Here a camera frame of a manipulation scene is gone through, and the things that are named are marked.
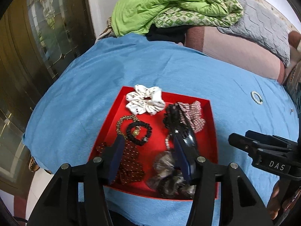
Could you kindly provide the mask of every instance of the metal screw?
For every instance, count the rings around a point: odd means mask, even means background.
[[[206,158],[205,157],[202,157],[202,156],[199,156],[198,158],[197,158],[197,160],[198,160],[198,162],[205,162],[206,161]]]
[[[93,159],[93,162],[99,163],[99,162],[101,162],[101,160],[102,160],[102,158],[99,157],[99,156],[97,156],[97,157],[95,157],[95,158]]]
[[[62,169],[67,169],[69,167],[69,164],[68,163],[64,163],[63,165],[61,165],[61,168]]]
[[[147,143],[147,142],[148,142],[148,138],[147,138],[147,137],[144,137],[144,138],[142,139],[142,141],[143,141],[144,143]]]
[[[261,163],[261,155],[259,155],[255,160],[254,160],[254,163],[256,165],[259,165]]]
[[[232,163],[230,164],[230,166],[231,166],[233,169],[237,169],[237,168],[238,168],[238,165],[237,165],[237,163],[235,163],[235,162],[232,162]]]

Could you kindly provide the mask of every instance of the human hand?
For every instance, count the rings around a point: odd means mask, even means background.
[[[279,188],[279,180],[274,185],[273,192],[271,194],[270,200],[267,205],[267,210],[270,214],[270,217],[272,220],[274,220],[278,216],[278,212],[281,208],[281,201],[279,201],[277,195],[279,194],[280,188]],[[294,205],[296,204],[297,200],[299,199],[301,195],[301,190],[297,190],[296,193],[292,196],[292,198],[289,198],[285,200],[285,202],[282,204],[283,210],[291,210]]]

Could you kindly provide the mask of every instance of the red tray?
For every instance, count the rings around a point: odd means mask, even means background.
[[[97,136],[93,149],[91,151],[89,160],[93,159],[98,155],[95,147],[98,144],[106,142],[107,144],[114,143],[116,138],[116,122],[124,115],[131,115],[131,112],[125,107],[128,101],[125,99],[126,94],[129,92],[133,92],[133,87],[123,86],[121,91],[119,92],[116,100],[114,101],[106,120],[103,123],[103,126]],[[179,95],[169,92],[162,92],[162,99],[168,104],[174,104],[176,102],[182,103],[193,103],[198,100],[201,103],[202,107],[202,118],[206,120],[206,124],[204,129],[201,132],[196,133],[196,139],[198,141],[198,150],[200,154],[210,161],[217,163],[218,162],[218,154],[217,154],[217,143],[216,143],[216,133],[213,122],[213,116],[210,106],[210,101],[202,98],[195,98],[185,95]],[[162,199],[157,191],[152,190],[147,187],[145,181],[150,177],[154,176],[156,172],[153,169],[153,162],[155,156],[166,150],[165,147],[165,138],[168,135],[168,130],[165,128],[162,120],[164,118],[165,111],[158,112],[156,115],[151,116],[148,113],[137,115],[137,117],[146,123],[149,123],[152,130],[152,136],[149,138],[148,143],[144,146],[138,146],[137,149],[139,151],[138,161],[143,165],[143,170],[145,171],[145,177],[141,182],[134,182],[129,185],[121,185],[118,183],[114,183],[110,185],[111,188],[137,195],[143,196],[147,198],[153,199]],[[132,120],[124,121],[121,130],[125,133],[127,125],[132,122]],[[143,137],[146,134],[144,132],[144,128],[141,129],[139,137]]]

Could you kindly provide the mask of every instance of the bed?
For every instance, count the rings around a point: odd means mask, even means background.
[[[298,117],[290,96],[276,79],[171,42],[148,41],[134,33],[97,42],[68,66],[40,100],[24,144],[40,167],[53,173],[66,162],[86,163],[120,88],[135,84],[209,99],[219,163],[237,162],[267,204],[278,177],[252,167],[246,153],[228,144],[228,136],[253,130],[296,141]],[[252,91],[261,95],[262,105],[252,99]],[[185,225],[191,207],[191,202],[142,198],[109,188],[105,193],[109,209],[137,225]],[[219,203],[217,199],[213,225],[219,223]]]

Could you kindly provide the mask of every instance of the brown patterned scrunchie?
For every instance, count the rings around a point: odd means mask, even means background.
[[[99,156],[101,156],[106,146],[106,143],[96,146]],[[139,152],[136,149],[136,145],[131,142],[126,142],[119,169],[115,178],[116,182],[125,185],[131,182],[140,182],[143,180],[145,172],[143,171],[141,163],[136,160],[138,155]]]
[[[195,101],[192,104],[184,104],[178,102],[180,108],[184,112],[184,115],[187,117],[190,126],[194,133],[198,133],[203,130],[206,121],[201,118],[202,108],[199,101]],[[185,123],[184,117],[181,115],[181,122]]]
[[[155,157],[153,168],[156,176],[149,178],[146,185],[157,190],[166,199],[193,199],[195,185],[188,185],[179,169],[175,168],[172,152],[164,151]]]

